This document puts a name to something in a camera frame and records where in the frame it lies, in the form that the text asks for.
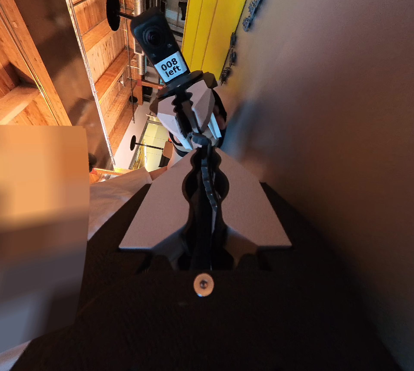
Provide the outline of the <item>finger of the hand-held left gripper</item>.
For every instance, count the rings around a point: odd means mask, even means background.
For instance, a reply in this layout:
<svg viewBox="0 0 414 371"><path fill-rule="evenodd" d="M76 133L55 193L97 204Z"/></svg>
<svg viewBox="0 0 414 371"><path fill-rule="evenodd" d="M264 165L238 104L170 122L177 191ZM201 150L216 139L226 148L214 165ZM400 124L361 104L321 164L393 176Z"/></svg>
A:
<svg viewBox="0 0 414 371"><path fill-rule="evenodd" d="M190 87L192 111L195 114L198 128L203 133L211 120L215 99L212 89L207 87L204 80L194 83Z"/></svg>
<svg viewBox="0 0 414 371"><path fill-rule="evenodd" d="M184 148L194 148L189 138L189 134L193 132L190 121L182 106L177 107L173 104L173 98L165 98L158 102L157 117Z"/></svg>

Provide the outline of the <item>scattered loose track links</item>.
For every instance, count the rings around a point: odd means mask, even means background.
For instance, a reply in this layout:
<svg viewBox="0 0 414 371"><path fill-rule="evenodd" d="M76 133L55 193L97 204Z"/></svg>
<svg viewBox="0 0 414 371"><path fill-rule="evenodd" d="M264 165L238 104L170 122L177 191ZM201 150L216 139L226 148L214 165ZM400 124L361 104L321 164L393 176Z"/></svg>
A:
<svg viewBox="0 0 414 371"><path fill-rule="evenodd" d="M242 29L244 32L248 32L255 20L255 17L261 7L261 4L264 0L251 0L248 5L248 14L246 17L244 17L242 21ZM236 44L238 41L237 32L234 31L231 34L230 37L230 44L229 44L229 51L227 54L227 58L224 64L224 67L222 68L222 71L220 73L220 84L224 84L228 77L231 74L231 68L234 66L237 62L237 53L236 53Z"/></svg>

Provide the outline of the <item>black ceiling pole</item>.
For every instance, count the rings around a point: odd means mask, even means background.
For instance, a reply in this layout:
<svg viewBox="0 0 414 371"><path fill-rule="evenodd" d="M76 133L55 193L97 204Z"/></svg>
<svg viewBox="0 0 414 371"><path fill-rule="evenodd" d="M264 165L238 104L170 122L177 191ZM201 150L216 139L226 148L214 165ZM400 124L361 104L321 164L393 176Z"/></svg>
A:
<svg viewBox="0 0 414 371"><path fill-rule="evenodd" d="M164 147L157 147L157 146L152 146L152 145L149 145L149 144L146 144L146 143L137 142L136 136L132 136L131 142L130 142L130 150L134 151L135 146L149 147L149 148L152 148L152 149L162 150L162 151L164 150Z"/></svg>
<svg viewBox="0 0 414 371"><path fill-rule="evenodd" d="M120 27L121 17L132 20L133 15L121 11L119 0L106 0L106 19L110 29L116 32Z"/></svg>

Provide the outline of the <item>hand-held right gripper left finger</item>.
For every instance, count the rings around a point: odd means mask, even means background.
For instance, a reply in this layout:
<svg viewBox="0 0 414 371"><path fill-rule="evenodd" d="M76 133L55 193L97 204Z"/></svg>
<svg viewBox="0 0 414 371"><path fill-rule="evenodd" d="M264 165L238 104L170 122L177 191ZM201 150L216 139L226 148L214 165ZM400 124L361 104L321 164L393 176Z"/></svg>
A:
<svg viewBox="0 0 414 371"><path fill-rule="evenodd" d="M188 153L152 182L119 245L121 251L164 255L173 270L185 270L179 266L184 254L180 235L189 215L183 182L193 169L191 159L195 152Z"/></svg>

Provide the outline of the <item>yellow plastic bin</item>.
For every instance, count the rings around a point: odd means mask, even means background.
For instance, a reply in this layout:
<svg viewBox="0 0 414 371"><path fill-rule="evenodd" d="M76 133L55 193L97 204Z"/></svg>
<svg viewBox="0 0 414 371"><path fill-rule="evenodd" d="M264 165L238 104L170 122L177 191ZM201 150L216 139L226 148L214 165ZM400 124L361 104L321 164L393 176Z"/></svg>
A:
<svg viewBox="0 0 414 371"><path fill-rule="evenodd" d="M246 0L188 0L181 51L190 71L220 78Z"/></svg>

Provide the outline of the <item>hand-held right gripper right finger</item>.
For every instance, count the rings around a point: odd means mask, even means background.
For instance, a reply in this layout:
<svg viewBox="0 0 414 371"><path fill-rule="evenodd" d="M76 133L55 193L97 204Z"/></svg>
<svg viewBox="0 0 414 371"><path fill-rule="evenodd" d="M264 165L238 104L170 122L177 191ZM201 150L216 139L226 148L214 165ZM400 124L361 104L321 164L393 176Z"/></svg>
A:
<svg viewBox="0 0 414 371"><path fill-rule="evenodd" d="M234 269L244 255L287 250L292 243L258 178L216 149L214 186L220 200L220 264Z"/></svg>

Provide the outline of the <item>person's left forearm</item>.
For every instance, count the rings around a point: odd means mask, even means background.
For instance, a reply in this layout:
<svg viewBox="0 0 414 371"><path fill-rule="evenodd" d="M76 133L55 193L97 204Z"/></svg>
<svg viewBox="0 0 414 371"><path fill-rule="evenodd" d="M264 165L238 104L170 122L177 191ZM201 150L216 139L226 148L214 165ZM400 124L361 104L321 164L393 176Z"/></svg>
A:
<svg viewBox="0 0 414 371"><path fill-rule="evenodd" d="M171 167L172 167L171 165L167 165L165 167L160 167L156 170L150 171L149 175L150 175L151 180L154 181L155 179L163 175Z"/></svg>

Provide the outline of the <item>single grey track link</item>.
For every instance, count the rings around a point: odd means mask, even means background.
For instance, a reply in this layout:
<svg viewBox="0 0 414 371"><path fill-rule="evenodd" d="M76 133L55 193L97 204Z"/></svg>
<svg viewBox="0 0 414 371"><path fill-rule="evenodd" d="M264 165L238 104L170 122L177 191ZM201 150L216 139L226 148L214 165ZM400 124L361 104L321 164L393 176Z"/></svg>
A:
<svg viewBox="0 0 414 371"><path fill-rule="evenodd" d="M211 139L205 136L204 134L193 132L190 138L191 138L191 144L193 146L193 149L197 149L197 148L208 149L212 147Z"/></svg>

